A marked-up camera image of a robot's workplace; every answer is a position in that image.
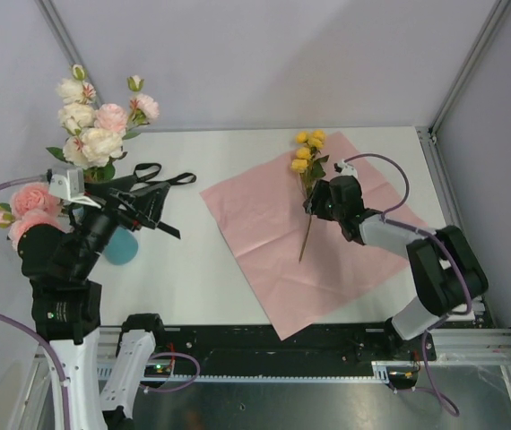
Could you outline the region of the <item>black ribbon gold lettering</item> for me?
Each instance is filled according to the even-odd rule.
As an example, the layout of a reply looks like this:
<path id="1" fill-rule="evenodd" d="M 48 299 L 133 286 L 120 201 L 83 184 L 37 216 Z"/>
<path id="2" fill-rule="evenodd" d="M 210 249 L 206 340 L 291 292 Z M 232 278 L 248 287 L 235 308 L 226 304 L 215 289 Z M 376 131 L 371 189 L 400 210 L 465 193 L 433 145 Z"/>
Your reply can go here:
<path id="1" fill-rule="evenodd" d="M 191 185 L 196 182 L 197 175 L 185 172 L 168 179 L 156 179 L 162 170 L 160 163 L 140 163 L 134 167 L 133 176 L 137 185 L 133 191 L 138 223 L 149 229 L 158 229 L 176 239 L 181 238 L 180 231 L 161 220 L 164 204 L 169 190 L 175 186 Z"/>

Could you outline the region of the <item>yellow rose stem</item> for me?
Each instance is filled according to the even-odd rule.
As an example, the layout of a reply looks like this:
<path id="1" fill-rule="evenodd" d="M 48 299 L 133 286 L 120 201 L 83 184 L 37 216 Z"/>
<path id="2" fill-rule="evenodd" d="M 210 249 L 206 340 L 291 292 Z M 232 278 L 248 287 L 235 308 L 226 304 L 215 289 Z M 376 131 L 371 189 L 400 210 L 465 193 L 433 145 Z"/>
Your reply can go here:
<path id="1" fill-rule="evenodd" d="M 298 148 L 290 164 L 290 170 L 299 176 L 301 192 L 306 202 L 313 192 L 319 179 L 325 177 L 324 164 L 329 160 L 328 154 L 323 154 L 326 133 L 324 130 L 301 131 L 295 136 Z"/>

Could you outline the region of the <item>white rose stem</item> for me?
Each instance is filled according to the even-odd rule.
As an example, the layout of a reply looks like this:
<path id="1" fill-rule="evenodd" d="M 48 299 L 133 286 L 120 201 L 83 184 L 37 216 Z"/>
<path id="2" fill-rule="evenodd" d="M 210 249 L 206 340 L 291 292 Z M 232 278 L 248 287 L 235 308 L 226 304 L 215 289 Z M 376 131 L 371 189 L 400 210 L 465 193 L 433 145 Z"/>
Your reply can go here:
<path id="1" fill-rule="evenodd" d="M 90 183 L 113 179 L 115 162 L 126 155 L 119 133 L 93 127 L 69 136 L 62 148 L 47 147 L 46 150 L 58 161 L 80 168 L 84 180 Z"/>

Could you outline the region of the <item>pink wrapping paper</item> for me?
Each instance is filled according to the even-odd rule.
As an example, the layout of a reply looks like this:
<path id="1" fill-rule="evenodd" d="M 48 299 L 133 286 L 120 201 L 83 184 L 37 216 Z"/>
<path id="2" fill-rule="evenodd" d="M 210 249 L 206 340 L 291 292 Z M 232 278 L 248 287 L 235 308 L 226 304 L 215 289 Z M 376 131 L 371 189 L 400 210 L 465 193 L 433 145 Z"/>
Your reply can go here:
<path id="1" fill-rule="evenodd" d="M 347 242 L 334 222 L 303 210 L 290 164 L 293 132 L 219 133 L 208 148 L 208 211 L 281 340 L 313 323 L 382 322 L 415 298 L 408 263 L 378 246 Z M 411 127 L 329 131 L 325 171 L 351 159 L 365 204 L 422 227 L 441 220 Z"/>

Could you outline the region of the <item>pale pink rose stem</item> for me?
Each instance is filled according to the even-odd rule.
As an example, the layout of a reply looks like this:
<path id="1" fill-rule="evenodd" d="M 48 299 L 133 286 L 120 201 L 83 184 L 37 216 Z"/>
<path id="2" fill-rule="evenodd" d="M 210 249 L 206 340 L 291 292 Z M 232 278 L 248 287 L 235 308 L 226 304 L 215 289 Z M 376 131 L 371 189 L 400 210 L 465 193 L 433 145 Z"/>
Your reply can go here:
<path id="1" fill-rule="evenodd" d="M 152 97 L 143 93 L 144 78 L 131 75 L 126 79 L 132 95 L 127 109 L 118 104 L 103 104 L 95 112 L 94 126 L 117 133 L 123 140 L 133 139 L 140 134 L 139 129 L 157 121 L 160 105 Z"/>

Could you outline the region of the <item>green flower stem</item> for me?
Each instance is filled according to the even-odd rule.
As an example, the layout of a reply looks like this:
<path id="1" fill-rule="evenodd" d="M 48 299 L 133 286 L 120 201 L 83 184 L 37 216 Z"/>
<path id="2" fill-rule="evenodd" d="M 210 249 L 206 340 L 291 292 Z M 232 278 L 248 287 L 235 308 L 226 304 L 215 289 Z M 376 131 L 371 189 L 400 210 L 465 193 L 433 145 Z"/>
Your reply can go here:
<path id="1" fill-rule="evenodd" d="M 92 102 L 96 91 L 88 83 L 84 67 L 75 64 L 71 76 L 57 85 L 56 92 L 63 101 L 59 122 L 72 145 L 70 150 L 62 150 L 62 158 L 76 167 L 86 168 L 88 161 L 82 153 L 80 134 L 95 121 Z M 16 247 L 24 234 L 37 225 L 60 229 L 58 218 L 63 207 L 62 200 L 49 193 L 47 179 L 29 179 L 20 184 L 9 202 L 0 202 L 0 228 L 7 230 L 7 239 Z"/>

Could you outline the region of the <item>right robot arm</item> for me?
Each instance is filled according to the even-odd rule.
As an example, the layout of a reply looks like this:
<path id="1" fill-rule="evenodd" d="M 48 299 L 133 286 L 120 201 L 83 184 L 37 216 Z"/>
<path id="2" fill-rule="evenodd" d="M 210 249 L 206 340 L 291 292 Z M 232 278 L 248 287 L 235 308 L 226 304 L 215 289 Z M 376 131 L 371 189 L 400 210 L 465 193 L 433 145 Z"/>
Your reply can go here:
<path id="1" fill-rule="evenodd" d="M 385 322 L 382 348 L 392 359 L 414 349 L 414 339 L 455 314 L 468 314 L 474 298 L 489 288 L 487 276 L 463 231 L 453 225 L 418 228 L 364 205 L 359 181 L 337 176 L 316 182 L 303 207 L 306 213 L 339 224 L 343 237 L 405 259 L 416 297 Z M 463 311 L 456 308 L 462 305 Z"/>

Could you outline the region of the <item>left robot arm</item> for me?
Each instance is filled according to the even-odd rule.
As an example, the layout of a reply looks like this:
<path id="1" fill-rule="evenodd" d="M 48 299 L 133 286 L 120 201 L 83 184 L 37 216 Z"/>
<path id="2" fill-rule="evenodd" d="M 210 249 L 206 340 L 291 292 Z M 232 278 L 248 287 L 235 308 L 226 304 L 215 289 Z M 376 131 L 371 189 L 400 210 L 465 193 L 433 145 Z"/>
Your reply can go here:
<path id="1" fill-rule="evenodd" d="M 149 358 L 167 347 L 158 314 L 127 317 L 108 384 L 99 389 L 102 286 L 89 279 L 92 269 L 119 228 L 163 229 L 160 218 L 170 185 L 125 176 L 88 184 L 68 174 L 53 174 L 49 192 L 84 205 L 68 233 L 46 223 L 28 229 L 17 245 L 22 274 L 32 286 L 32 317 L 52 361 L 58 383 L 54 397 L 63 429 L 133 429 L 133 406 Z"/>

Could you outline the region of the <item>teal cylindrical vase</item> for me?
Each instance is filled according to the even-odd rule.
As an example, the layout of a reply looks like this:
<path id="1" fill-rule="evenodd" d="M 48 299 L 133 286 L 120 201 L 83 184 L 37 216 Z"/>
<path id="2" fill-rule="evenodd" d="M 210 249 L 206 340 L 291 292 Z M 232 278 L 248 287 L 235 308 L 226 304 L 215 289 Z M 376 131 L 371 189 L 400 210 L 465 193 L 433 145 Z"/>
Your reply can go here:
<path id="1" fill-rule="evenodd" d="M 118 228 L 103 250 L 105 259 L 113 265 L 130 263 L 137 255 L 139 244 L 134 234 L 124 228 Z"/>

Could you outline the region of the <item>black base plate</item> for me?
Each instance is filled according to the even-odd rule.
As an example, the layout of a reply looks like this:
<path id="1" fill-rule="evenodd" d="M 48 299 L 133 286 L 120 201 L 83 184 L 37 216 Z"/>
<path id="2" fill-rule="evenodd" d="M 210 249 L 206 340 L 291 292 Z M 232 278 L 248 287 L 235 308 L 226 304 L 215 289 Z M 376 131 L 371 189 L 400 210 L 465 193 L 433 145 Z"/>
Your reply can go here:
<path id="1" fill-rule="evenodd" d="M 243 368 L 276 366 L 353 365 L 376 361 L 434 361 L 431 337 L 417 337 L 399 345 L 388 341 L 382 323 L 313 324 L 281 340 L 271 325 L 188 325 L 166 327 L 159 352 L 186 353 L 202 366 L 222 369 L 240 363 Z"/>

